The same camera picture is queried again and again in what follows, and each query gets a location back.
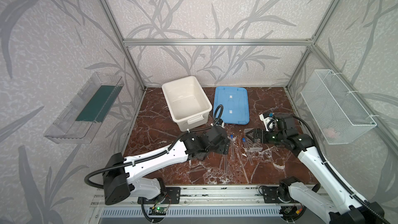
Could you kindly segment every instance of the red brown marble surface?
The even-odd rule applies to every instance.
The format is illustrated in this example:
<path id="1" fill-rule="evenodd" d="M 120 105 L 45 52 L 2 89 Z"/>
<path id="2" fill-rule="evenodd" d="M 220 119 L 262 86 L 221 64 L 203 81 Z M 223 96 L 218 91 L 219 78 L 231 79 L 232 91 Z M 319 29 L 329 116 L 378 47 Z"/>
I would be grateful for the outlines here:
<path id="1" fill-rule="evenodd" d="M 295 176 L 305 184 L 317 183 L 316 178 L 293 154 L 273 145 L 253 144 L 261 152 L 250 152 L 250 164 L 243 148 L 245 128 L 264 128 L 259 114 L 264 112 L 293 113 L 282 87 L 248 87 L 250 122 L 247 125 L 226 124 L 233 135 L 234 145 L 227 156 L 211 153 L 204 161 L 191 160 L 178 163 L 148 174 L 147 178 L 162 177 L 166 185 L 176 184 L 278 184 L 280 179 Z M 209 101 L 214 102 L 214 87 L 203 88 Z M 209 121 L 212 123 L 212 111 Z M 172 121 L 161 88 L 147 88 L 136 123 L 124 156 L 138 155 L 172 143 L 181 131 Z M 234 147 L 234 160 L 231 149 Z M 228 158 L 227 171 L 224 160 Z"/>

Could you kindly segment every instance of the metal mesh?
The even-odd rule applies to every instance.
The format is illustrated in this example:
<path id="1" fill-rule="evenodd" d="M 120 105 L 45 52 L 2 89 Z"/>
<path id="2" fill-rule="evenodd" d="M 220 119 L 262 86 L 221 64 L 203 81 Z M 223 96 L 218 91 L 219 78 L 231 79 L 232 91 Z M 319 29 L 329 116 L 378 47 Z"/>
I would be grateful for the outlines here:
<path id="1" fill-rule="evenodd" d="M 315 70 L 301 95 L 329 144 L 347 144 L 376 126 L 348 87 L 330 69 Z"/>

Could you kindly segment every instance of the white plastic bin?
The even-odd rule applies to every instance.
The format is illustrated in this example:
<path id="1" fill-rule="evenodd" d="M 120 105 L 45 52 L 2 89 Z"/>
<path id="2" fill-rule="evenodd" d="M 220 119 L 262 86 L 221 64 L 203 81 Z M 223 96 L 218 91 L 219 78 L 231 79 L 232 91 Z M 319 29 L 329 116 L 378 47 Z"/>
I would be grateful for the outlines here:
<path id="1" fill-rule="evenodd" d="M 195 76 L 162 85 L 172 119 L 186 131 L 207 123 L 212 105 Z"/>

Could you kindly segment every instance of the wall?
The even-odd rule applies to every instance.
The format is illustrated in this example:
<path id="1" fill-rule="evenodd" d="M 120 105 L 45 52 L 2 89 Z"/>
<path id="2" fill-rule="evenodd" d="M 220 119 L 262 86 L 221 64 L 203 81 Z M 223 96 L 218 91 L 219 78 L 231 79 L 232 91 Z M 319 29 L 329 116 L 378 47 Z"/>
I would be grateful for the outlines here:
<path id="1" fill-rule="evenodd" d="M 82 223 L 84 176 L 122 149 L 142 95 L 98 0 L 1 0 L 0 222 Z M 43 136 L 94 71 L 125 81 L 89 145 Z"/>
<path id="2" fill-rule="evenodd" d="M 317 42 L 394 133 L 398 133 L 397 8 L 398 0 L 343 0 Z M 299 113 L 312 123 L 299 93 L 313 70 L 322 68 L 311 55 L 289 90 Z M 374 130 L 346 145 L 322 140 L 322 149 L 356 190 L 382 205 L 389 221 L 398 219 L 398 159 Z"/>
<path id="3" fill-rule="evenodd" d="M 107 2 L 124 38 L 307 39 L 331 0 Z M 197 76 L 203 85 L 286 85 L 303 50 L 270 46 L 130 47 L 148 86 L 188 75 Z"/>

